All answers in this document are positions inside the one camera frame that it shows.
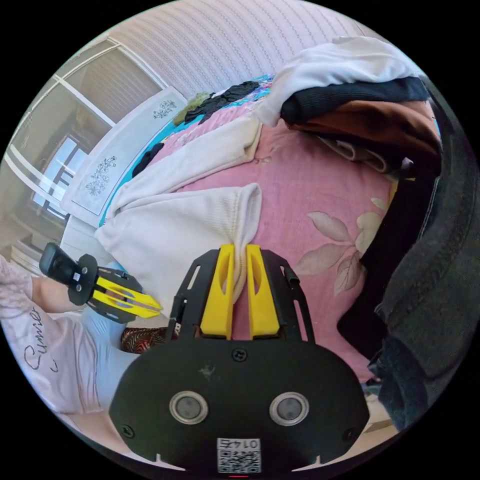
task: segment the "brown cloth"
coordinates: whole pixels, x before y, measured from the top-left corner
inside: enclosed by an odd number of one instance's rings
[[[121,336],[120,350],[130,354],[142,354],[157,344],[164,344],[167,336],[167,327],[160,328],[133,328],[127,327]]]
[[[416,166],[440,171],[440,137],[428,102],[354,100],[288,128],[363,147],[387,163],[389,154],[401,154]]]

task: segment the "fisheye lens view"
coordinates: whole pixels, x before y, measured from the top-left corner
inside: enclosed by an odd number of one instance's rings
[[[421,423],[480,316],[477,160],[421,66],[307,1],[177,0],[51,72],[1,160],[0,322],[65,437],[294,479]]]

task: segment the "white towel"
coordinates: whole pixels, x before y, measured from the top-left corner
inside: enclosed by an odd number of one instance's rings
[[[187,143],[120,187],[106,220],[135,200],[174,192],[215,172],[251,162],[261,130],[262,124],[249,112]]]
[[[257,232],[261,204],[256,183],[161,193],[124,206],[95,238],[168,317],[192,262],[224,244],[235,245],[233,300],[238,299],[247,277],[246,246]]]
[[[276,74],[269,95],[253,111],[264,125],[275,127],[284,102],[301,90],[354,82],[389,82],[420,73],[412,60],[389,43],[365,36],[339,37],[293,57]]]

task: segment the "black cloth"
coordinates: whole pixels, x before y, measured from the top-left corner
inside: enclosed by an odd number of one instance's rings
[[[145,152],[141,160],[137,163],[137,165],[135,165],[135,168],[131,173],[131,177],[135,178],[140,172],[143,172],[147,168],[147,165],[153,160],[154,156],[163,147],[164,147],[164,144],[160,142],[154,145],[149,151]]]
[[[188,111],[185,114],[185,124],[193,122],[199,115],[204,115],[199,123],[206,122],[217,110],[226,107],[228,104],[241,100],[251,94],[260,84],[257,81],[244,81],[240,85],[233,85],[221,95],[214,98],[207,98],[200,106]]]
[[[301,125],[354,100],[424,102],[429,96],[422,80],[413,76],[381,83],[358,81],[324,87],[315,86],[300,90],[286,100],[281,107],[280,117],[290,125]]]
[[[367,274],[361,294],[337,324],[341,336],[371,360],[387,337],[379,305],[404,256],[418,239],[436,179],[422,172],[415,181],[402,179],[375,238],[360,259]]]

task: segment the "qr code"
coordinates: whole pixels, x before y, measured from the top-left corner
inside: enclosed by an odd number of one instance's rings
[[[219,450],[218,472],[221,474],[257,474],[261,472],[259,450]]]

